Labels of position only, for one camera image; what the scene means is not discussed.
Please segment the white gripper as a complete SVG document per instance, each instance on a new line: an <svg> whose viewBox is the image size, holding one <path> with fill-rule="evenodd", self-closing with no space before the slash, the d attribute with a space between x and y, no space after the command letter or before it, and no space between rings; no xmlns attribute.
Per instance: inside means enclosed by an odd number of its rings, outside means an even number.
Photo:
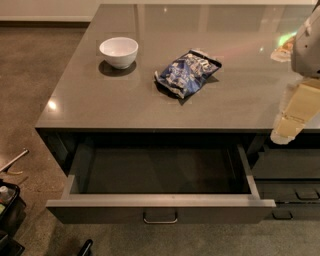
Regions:
<svg viewBox="0 0 320 256"><path fill-rule="evenodd" d="M291 54L291 68L306 78L289 84L279 105L270 139L286 145L320 112L320 6L298 29Z"/></svg>

